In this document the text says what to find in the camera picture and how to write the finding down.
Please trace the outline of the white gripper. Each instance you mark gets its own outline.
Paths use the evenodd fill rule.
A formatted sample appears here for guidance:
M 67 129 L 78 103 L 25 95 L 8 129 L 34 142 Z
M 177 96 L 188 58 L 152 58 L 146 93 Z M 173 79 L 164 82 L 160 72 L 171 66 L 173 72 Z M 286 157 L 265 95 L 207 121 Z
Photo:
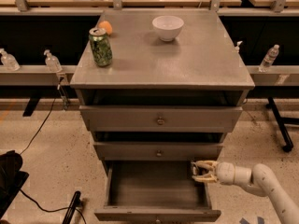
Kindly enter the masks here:
M 216 183 L 218 180 L 223 185 L 233 185 L 235 182 L 235 166 L 229 162 L 193 161 L 192 167 L 197 171 L 216 169 L 216 176 L 212 174 L 194 175 L 192 179 L 199 183 Z

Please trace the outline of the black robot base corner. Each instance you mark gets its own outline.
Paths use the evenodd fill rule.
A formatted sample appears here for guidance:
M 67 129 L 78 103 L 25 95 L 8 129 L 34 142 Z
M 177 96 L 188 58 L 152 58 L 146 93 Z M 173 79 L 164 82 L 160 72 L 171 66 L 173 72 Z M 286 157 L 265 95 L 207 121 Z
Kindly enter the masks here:
M 29 177 L 21 167 L 22 157 L 14 150 L 0 156 L 0 217 L 3 217 Z

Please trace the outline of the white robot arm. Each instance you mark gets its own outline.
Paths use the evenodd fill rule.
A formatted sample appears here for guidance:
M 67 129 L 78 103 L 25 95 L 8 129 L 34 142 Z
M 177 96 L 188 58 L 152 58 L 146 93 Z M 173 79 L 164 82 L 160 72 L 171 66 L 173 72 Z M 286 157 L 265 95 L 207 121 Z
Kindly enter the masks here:
M 299 206 L 268 166 L 258 163 L 246 168 L 223 161 L 192 161 L 191 167 L 195 182 L 235 185 L 247 193 L 268 197 L 281 224 L 299 224 Z

